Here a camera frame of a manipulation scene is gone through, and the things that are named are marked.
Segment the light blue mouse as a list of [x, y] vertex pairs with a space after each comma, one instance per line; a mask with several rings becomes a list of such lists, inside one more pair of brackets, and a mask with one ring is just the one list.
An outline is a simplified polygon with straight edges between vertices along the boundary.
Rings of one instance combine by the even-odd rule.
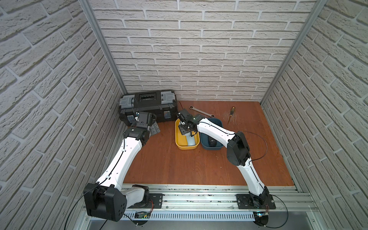
[[187, 133], [185, 134], [186, 136], [186, 139], [187, 139], [187, 145], [188, 146], [195, 146], [196, 145], [196, 141], [195, 141], [195, 136], [190, 134], [190, 133]]

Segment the black mouse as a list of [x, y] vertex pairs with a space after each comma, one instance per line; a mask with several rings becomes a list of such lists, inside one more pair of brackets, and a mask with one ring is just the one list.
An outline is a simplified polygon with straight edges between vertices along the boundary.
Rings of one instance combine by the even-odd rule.
[[217, 146], [217, 141], [215, 139], [212, 138], [208, 138], [208, 143], [210, 147], [216, 147]]

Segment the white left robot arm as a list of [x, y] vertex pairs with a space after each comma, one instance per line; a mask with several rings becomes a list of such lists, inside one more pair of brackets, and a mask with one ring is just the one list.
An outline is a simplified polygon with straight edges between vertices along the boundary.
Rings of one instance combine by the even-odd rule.
[[147, 186], [121, 189], [134, 158], [149, 140], [150, 127], [155, 122], [155, 114], [140, 112], [136, 123], [124, 132], [122, 144], [106, 171], [96, 183], [86, 185], [83, 197], [88, 216], [117, 222], [127, 208], [151, 203]]

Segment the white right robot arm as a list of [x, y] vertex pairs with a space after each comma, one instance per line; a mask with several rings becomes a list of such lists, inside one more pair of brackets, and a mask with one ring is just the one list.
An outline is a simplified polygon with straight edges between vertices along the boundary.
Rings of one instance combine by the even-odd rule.
[[200, 132], [212, 137], [227, 148], [228, 161], [237, 166], [248, 185], [250, 202], [256, 208], [266, 205], [270, 198], [269, 190], [261, 181], [251, 159], [250, 148], [242, 132], [226, 130], [201, 115], [193, 116], [183, 109], [178, 113], [179, 130], [188, 136], [192, 132]]

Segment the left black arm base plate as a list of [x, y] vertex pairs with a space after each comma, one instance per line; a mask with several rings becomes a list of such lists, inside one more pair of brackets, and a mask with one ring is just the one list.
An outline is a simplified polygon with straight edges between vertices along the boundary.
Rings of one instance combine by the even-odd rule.
[[149, 195], [147, 203], [137, 203], [129, 207], [129, 209], [161, 209], [163, 203], [163, 194], [154, 193]]

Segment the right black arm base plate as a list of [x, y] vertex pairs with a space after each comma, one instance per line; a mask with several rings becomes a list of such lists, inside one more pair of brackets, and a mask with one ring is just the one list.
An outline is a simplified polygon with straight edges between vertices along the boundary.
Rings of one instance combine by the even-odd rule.
[[236, 194], [238, 209], [276, 209], [271, 195], [258, 197], [251, 194]]

